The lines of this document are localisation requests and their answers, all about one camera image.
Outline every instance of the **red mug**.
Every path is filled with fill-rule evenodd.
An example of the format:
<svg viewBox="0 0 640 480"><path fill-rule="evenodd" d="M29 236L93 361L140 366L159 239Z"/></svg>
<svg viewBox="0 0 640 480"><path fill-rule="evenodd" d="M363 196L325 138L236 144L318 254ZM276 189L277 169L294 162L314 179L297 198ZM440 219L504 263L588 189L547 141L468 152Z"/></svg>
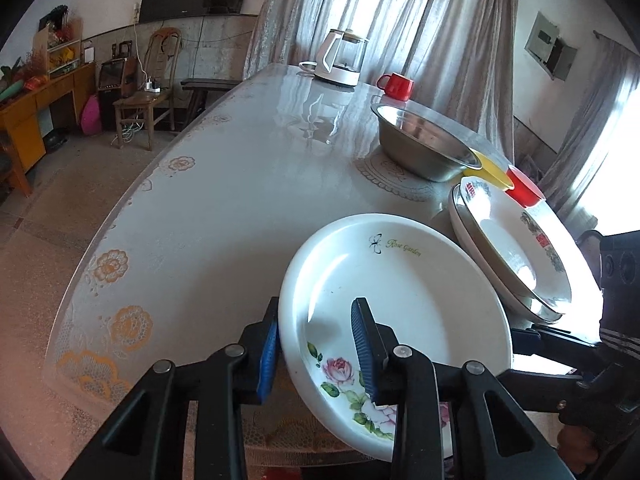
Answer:
<svg viewBox="0 0 640 480"><path fill-rule="evenodd" d="M382 86L383 79L387 78L386 83ZM404 77L403 75L393 72L392 74L385 74L380 76L376 86L385 91L385 94L396 99L397 101L408 101L411 97L411 92L414 89L414 82Z"/></svg>

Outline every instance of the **plate with rose pattern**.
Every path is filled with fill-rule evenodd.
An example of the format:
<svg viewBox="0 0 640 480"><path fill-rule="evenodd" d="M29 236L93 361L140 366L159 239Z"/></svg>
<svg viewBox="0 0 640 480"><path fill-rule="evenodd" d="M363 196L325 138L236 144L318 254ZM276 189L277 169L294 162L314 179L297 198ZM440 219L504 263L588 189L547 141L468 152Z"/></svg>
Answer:
<svg viewBox="0 0 640 480"><path fill-rule="evenodd" d="M513 198L478 177L464 177L460 195L488 241L488 263L514 294L533 294L562 314L571 305L571 285L548 235Z"/></svg>
<svg viewBox="0 0 640 480"><path fill-rule="evenodd" d="M496 293L462 249L399 216L364 214L315 233L287 269L278 307L280 344L309 410L360 452L391 460L396 407L365 393L351 334L351 303L367 298L377 322L434 362L511 365L511 339ZM443 454L452 454L440 405Z"/></svg>

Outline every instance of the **metal bolt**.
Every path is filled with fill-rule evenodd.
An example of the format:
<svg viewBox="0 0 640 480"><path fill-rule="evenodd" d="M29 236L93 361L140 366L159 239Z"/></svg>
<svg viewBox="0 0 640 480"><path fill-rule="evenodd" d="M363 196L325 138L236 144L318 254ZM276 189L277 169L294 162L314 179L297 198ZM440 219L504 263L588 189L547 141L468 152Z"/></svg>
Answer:
<svg viewBox="0 0 640 480"><path fill-rule="evenodd" d="M160 359L154 363L154 372L156 374L165 374L171 370L171 361Z"/></svg>
<svg viewBox="0 0 640 480"><path fill-rule="evenodd" d="M406 345L398 345L394 348L394 354L401 358L407 358L407 357L411 357L413 352Z"/></svg>
<svg viewBox="0 0 640 480"><path fill-rule="evenodd" d="M480 375L484 373L484 365L478 361L469 361L466 364L466 371L473 375Z"/></svg>
<svg viewBox="0 0 640 480"><path fill-rule="evenodd" d="M237 343L228 345L225 347L225 354L227 354L229 357L240 357L242 354L244 354L244 347Z"/></svg>

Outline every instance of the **wall outlet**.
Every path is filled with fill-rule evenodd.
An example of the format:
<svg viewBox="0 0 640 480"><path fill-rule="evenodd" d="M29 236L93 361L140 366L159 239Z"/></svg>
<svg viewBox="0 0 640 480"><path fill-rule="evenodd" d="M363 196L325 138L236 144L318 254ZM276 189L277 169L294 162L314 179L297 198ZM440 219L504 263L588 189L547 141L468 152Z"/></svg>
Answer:
<svg viewBox="0 0 640 480"><path fill-rule="evenodd" d="M135 2L133 4L133 23L137 23L140 20L140 4Z"/></svg>

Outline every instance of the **tiled floor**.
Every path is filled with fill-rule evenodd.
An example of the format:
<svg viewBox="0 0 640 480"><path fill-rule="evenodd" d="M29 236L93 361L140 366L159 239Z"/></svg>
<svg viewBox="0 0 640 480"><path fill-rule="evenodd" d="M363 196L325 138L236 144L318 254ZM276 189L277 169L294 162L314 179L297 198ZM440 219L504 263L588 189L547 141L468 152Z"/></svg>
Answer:
<svg viewBox="0 0 640 480"><path fill-rule="evenodd" d="M40 379L65 287L94 233L155 150L137 134L122 150L113 134L71 136L31 170L34 193L0 204L0 427L39 479L62 477L97 428Z"/></svg>

